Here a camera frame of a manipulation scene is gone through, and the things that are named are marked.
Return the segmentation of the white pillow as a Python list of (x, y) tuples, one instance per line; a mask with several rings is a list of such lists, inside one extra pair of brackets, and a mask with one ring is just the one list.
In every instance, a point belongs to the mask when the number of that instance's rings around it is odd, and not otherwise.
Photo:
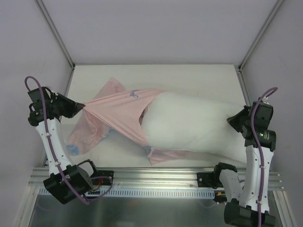
[(141, 128), (160, 150), (210, 153), (246, 162), (244, 138), (227, 119), (242, 105), (162, 92), (147, 105)]

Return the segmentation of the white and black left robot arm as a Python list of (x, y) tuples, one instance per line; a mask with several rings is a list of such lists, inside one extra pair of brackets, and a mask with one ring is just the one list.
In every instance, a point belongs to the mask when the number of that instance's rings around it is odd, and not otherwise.
[(49, 178), (43, 181), (47, 191), (61, 204), (76, 198), (88, 205), (85, 193), (99, 179), (92, 161), (86, 160), (81, 167), (72, 162), (61, 131), (61, 117), (72, 118), (85, 105), (39, 87), (28, 92), (32, 103), (28, 121), (40, 135), (49, 165)]

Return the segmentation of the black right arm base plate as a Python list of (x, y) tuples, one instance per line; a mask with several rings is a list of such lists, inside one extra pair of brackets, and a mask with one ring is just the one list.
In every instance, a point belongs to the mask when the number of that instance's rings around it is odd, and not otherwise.
[(218, 188), (218, 182), (214, 173), (200, 172), (196, 174), (197, 186), (199, 188)]

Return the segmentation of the blue and pink printed pillowcase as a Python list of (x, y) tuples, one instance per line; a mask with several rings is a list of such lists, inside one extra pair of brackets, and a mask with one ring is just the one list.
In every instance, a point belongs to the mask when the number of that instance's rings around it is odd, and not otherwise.
[(163, 92), (154, 88), (127, 91), (120, 82), (110, 78), (95, 98), (84, 104), (82, 115), (68, 138), (68, 152), (74, 156), (85, 154), (110, 130), (115, 130), (144, 148), (152, 165), (184, 158), (187, 151), (151, 147), (141, 128), (147, 106)]

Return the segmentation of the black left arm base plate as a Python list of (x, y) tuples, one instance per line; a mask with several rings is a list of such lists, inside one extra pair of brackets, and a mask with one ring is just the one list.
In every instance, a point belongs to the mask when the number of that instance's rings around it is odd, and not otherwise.
[(114, 171), (110, 170), (98, 170), (93, 173), (91, 180), (94, 185), (110, 186), (111, 181), (114, 179)]

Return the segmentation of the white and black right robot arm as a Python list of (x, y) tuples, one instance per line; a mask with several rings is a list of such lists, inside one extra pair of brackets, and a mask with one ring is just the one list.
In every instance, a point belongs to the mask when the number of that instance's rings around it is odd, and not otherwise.
[(276, 217), (270, 214), (268, 180), (270, 164), (276, 149), (276, 133), (268, 129), (273, 106), (263, 101), (245, 106), (227, 119), (245, 139), (246, 175), (240, 184), (235, 166), (218, 163), (213, 171), (214, 187), (223, 187), (227, 203), (224, 221), (235, 227), (273, 227)]

